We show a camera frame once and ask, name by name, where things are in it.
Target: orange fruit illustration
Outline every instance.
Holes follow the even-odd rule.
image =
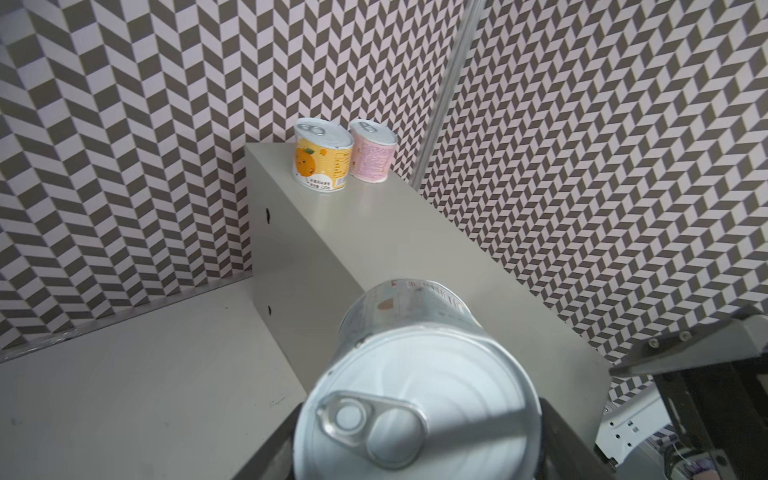
[[[302,177],[311,177],[315,173],[315,159],[312,154],[315,153],[311,148],[296,149],[296,169]]]

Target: pink label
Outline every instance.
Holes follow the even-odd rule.
[[[349,172],[366,182],[383,182],[395,157],[397,145],[379,145],[353,134],[352,163]]]

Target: pink can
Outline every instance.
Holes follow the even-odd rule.
[[[372,184],[386,180],[397,149],[395,132],[375,121],[362,118],[352,120],[349,129],[355,138],[349,172]]]

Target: patterned wall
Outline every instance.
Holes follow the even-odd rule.
[[[424,197],[610,360],[768,309],[766,13],[490,0]]]
[[[299,116],[389,122],[407,176],[462,13],[14,4],[0,17],[0,348],[250,268],[242,146],[290,140]]]

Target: white table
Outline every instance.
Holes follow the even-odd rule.
[[[0,364],[0,478],[230,480],[305,398],[251,281]]]
[[[525,368],[540,396],[594,442],[608,362],[513,275],[395,174],[350,177],[319,193],[290,173],[294,144],[247,144],[256,307],[309,391],[326,368],[341,319],[365,291],[393,278],[434,280]]]

